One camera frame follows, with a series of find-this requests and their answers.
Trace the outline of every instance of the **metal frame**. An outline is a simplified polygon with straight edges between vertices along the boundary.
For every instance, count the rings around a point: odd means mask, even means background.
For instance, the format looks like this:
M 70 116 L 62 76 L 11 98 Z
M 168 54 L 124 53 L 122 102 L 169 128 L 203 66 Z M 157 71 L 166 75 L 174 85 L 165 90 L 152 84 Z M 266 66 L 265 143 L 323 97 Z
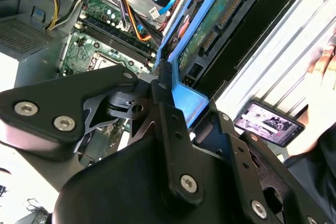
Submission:
M 192 0 L 186 1 L 184 7 L 180 11 L 178 18 L 170 28 L 170 31 L 168 32 L 160 48 L 158 49 L 157 63 L 162 57 L 161 54 L 163 47 L 169 41 L 169 38 L 172 36 L 175 27 L 179 25 L 180 20 L 191 1 Z M 189 42 L 189 40 L 196 32 L 197 28 L 199 27 L 200 23 L 202 22 L 203 18 L 205 17 L 214 2 L 215 0 L 204 0 L 196 16 L 186 30 L 183 38 L 177 44 L 176 48 L 168 59 L 168 61 L 172 64 L 173 68 L 173 95 L 175 105 L 177 108 L 183 111 L 188 127 L 191 126 L 195 119 L 200 115 L 202 110 L 206 107 L 206 105 L 208 104 L 208 98 L 180 82 L 177 59 Z
M 303 76 L 336 32 L 336 0 L 296 0 L 216 101 L 235 118 L 251 99 L 295 116 L 307 104 Z

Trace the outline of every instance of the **metal side panel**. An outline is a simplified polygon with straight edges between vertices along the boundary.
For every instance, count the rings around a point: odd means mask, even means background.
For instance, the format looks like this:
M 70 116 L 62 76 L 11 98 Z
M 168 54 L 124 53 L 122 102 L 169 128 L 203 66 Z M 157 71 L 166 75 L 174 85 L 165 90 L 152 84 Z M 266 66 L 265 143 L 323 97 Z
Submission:
M 216 102 L 234 119 L 251 99 L 295 116 L 309 66 L 336 32 L 336 0 L 297 0 Z

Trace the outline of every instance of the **black cable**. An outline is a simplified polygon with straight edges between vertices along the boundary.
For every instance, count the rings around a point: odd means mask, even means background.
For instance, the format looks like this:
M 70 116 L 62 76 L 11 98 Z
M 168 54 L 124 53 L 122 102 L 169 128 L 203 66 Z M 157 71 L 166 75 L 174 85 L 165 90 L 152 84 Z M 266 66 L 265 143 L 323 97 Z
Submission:
M 71 13 L 74 11 L 74 9 L 75 9 L 75 5 L 76 5 L 76 3 L 77 3 L 78 1 L 79 1 L 79 0 L 73 0 L 73 3 L 72 3 L 72 5 L 71 5 L 69 11 L 66 13 L 66 15 L 65 15 L 64 17 L 62 17 L 62 18 L 60 18 L 59 20 L 57 20 L 57 21 L 55 22 L 55 25 L 58 25 L 59 23 L 63 22 L 64 20 L 66 20 L 67 18 L 70 17 L 70 15 L 71 15 Z

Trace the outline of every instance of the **hand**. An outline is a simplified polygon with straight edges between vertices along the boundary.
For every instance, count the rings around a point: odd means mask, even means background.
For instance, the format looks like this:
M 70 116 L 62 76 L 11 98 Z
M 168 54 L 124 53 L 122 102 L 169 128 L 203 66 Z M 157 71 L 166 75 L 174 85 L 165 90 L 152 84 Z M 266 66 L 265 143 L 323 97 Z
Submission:
M 298 119 L 306 129 L 287 147 L 290 156 L 312 150 L 318 138 L 336 122 L 336 56 L 329 45 L 305 76 L 308 110 Z

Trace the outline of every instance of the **black mounting arm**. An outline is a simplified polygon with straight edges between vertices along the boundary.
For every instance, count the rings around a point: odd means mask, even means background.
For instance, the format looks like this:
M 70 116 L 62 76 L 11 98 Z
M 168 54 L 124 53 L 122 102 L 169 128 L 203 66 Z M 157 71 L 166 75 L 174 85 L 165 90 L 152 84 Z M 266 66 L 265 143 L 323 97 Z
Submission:
M 59 162 L 96 127 L 132 120 L 128 147 L 66 183 L 53 223 L 332 223 L 258 137 L 239 139 L 213 104 L 192 144 L 171 66 L 160 64 L 150 84 L 114 66 L 0 93 L 0 140 Z

